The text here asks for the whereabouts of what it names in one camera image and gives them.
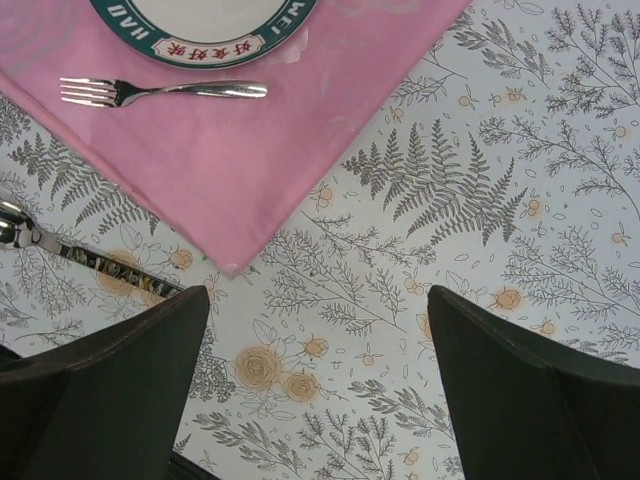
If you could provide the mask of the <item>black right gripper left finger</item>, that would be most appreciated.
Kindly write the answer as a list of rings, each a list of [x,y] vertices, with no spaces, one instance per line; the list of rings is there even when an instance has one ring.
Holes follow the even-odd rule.
[[[2,478],[209,478],[173,450],[208,314],[190,287],[37,355],[3,347]]]

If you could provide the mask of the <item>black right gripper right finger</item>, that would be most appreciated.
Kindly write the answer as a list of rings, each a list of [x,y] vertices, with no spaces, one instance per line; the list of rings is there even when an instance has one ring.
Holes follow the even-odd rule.
[[[636,479],[639,371],[577,351],[443,286],[428,317],[468,479]]]

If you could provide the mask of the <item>patterned handle spoon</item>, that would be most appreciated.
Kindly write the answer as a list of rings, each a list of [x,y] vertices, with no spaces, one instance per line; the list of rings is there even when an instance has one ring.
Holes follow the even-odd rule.
[[[57,235],[41,228],[20,207],[1,199],[1,250],[18,250],[28,247],[40,248],[164,299],[171,298],[184,290],[183,287],[144,273],[139,268],[127,265],[120,260],[65,242]]]

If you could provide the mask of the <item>silver fork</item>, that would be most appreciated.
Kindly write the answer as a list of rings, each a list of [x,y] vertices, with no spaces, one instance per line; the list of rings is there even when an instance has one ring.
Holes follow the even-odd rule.
[[[194,94],[214,98],[260,99],[269,93],[268,86],[252,81],[212,81],[165,87],[142,88],[124,80],[64,78],[60,79],[61,100],[98,108],[126,107],[154,94]]]

